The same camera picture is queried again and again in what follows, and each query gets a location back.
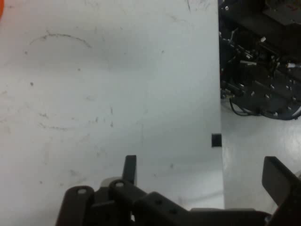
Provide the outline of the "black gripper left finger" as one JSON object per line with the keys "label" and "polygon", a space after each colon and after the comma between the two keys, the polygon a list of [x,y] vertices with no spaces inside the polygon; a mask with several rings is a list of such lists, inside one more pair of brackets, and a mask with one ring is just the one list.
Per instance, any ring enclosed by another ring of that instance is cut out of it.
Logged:
{"label": "black gripper left finger", "polygon": [[57,226],[187,226],[189,212],[135,185],[136,156],[125,157],[120,179],[97,191],[74,186],[64,195]]}

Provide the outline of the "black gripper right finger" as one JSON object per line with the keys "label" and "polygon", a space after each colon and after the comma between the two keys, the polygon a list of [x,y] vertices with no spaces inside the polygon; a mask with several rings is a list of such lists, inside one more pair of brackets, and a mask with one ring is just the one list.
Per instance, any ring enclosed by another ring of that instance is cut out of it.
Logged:
{"label": "black gripper right finger", "polygon": [[277,157],[264,158],[262,185],[277,205],[268,226],[301,224],[301,180]]}

